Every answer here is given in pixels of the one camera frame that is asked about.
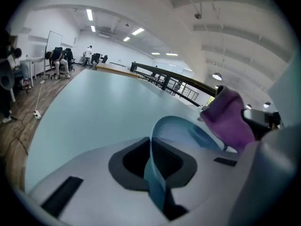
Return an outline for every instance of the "table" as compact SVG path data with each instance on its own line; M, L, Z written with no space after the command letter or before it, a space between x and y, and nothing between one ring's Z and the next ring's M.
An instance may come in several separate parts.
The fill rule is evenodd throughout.
M197 120L198 111L153 84L83 70L58 94L33 137L25 169L28 194L44 177L83 152L149 137L162 117L181 116L223 143Z
M31 64L33 63L33 69L34 69L34 78L37 79L37 74L36 74L36 62L44 62L44 76L43 78L45 79L45 74L46 74L46 59L44 57L38 57L38 58L27 58L27 59L22 59L20 60L20 63L29 63L29 76L30 76L30 81L32 83L32 87L33 87L33 79L32 79L32 66ZM13 102L16 102L16 98L15 98L15 94L13 89L11 88L9 90L10 92L10 96Z
M135 79L138 79L140 77L140 75L130 72L126 67L122 67L119 65L107 65L103 63L98 63L98 65L96 66L96 70L132 77Z

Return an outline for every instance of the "dark pants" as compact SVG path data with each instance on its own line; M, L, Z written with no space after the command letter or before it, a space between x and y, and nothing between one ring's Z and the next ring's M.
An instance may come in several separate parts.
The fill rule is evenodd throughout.
M2 86L0 86L0 111L2 111L5 118L10 116L10 93Z

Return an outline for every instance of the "ceiling duct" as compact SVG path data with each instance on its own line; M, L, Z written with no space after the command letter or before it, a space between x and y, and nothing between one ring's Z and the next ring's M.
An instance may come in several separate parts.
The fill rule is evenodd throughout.
M105 33L105 32L99 32L98 36L103 37L103 38L110 38L111 34Z

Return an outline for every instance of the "black handrail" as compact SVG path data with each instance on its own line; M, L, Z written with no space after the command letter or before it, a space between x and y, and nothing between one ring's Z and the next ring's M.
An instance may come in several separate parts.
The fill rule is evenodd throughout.
M214 89L214 88L212 88L208 85L205 85L205 84L203 84L199 81L196 81L194 79L183 76L181 74L177 74L177 73L174 73L174 72L171 72L171 71L168 71L168 70L163 70L163 69L159 69L159 68L156 68L156 67L153 67L153 66L143 65L143 64L134 63L134 62L132 62L132 66L131 66L130 71L131 72L136 72L136 71L134 71L135 67L140 67L142 69L151 71L153 73L157 73L159 75L165 76L166 79L165 79L165 81L162 85L162 90L166 89L166 86L169 82L169 79L174 78L174 79L177 79L178 81L182 81L182 82L184 82L188 85L191 85L194 88L197 88L197 89L209 94L212 97L215 97L216 89Z

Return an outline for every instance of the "black slot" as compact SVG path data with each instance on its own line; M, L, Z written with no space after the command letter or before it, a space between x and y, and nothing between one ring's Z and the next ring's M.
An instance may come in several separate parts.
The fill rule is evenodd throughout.
M235 167L237 161L235 160L231 160L231 159L227 159L227 158L222 158L222 157L217 157L214 159L214 161L227 165L227 166L231 166L231 167Z
M109 160L112 177L124 188L148 191L149 185L144 180L145 165L150 158L150 138L142 140L116 152Z
M81 178L68 177L42 204L42 208L53 217L58 217L82 182Z
M197 171L197 161L192 156L155 137L152 139L152 154L169 188L185 186Z

